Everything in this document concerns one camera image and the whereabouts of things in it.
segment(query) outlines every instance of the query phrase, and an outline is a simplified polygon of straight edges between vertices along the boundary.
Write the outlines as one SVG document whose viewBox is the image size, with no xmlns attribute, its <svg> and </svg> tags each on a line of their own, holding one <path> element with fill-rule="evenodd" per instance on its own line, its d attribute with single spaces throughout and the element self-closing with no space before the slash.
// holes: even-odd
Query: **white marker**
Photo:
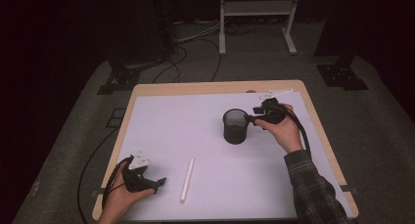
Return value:
<svg viewBox="0 0 415 224">
<path fill-rule="evenodd" d="M 189 189 L 190 177 L 192 176 L 193 165 L 195 164 L 195 160 L 190 158 L 189 169 L 187 170 L 186 181 L 184 182 L 182 196 L 180 198 L 180 202 L 184 203 L 186 200 L 187 190 Z"/>
</svg>

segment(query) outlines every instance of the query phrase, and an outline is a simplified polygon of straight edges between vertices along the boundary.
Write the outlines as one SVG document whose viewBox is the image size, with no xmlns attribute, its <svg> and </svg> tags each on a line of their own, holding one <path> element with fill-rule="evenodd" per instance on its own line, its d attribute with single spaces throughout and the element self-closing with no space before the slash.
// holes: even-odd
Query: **gray carpet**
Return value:
<svg viewBox="0 0 415 224">
<path fill-rule="evenodd" d="M 333 151 L 354 195 L 359 223 L 414 223 L 415 125 L 382 83 L 376 70 L 359 57 L 352 63 L 369 90 L 345 91 L 327 87 L 316 65 L 331 64 L 337 57 L 314 58 L 323 23 L 296 22 L 293 40 L 298 49 L 290 56 L 281 34 L 282 24 L 257 25 L 245 35 L 227 35 L 227 54 L 221 58 L 214 81 L 299 79 L 308 90 Z M 205 26 L 181 24 L 187 37 Z M 217 44 L 217 33 L 205 36 Z M 181 82 L 210 81 L 219 62 L 216 48 L 206 41 L 182 45 L 186 59 L 178 66 Z M 183 57 L 177 50 L 174 61 Z M 169 63 L 142 72 L 139 83 L 151 83 Z M 107 128 L 113 110 L 126 108 L 131 91 L 97 95 L 111 68 L 102 63 L 91 76 L 44 163 L 15 223 L 81 223 L 76 188 L 86 161 L 113 131 Z M 172 82 L 174 68 L 157 82 Z M 94 206 L 91 193 L 102 182 L 116 133 L 104 142 L 88 165 L 81 186 L 81 208 L 89 220 Z"/>
</svg>

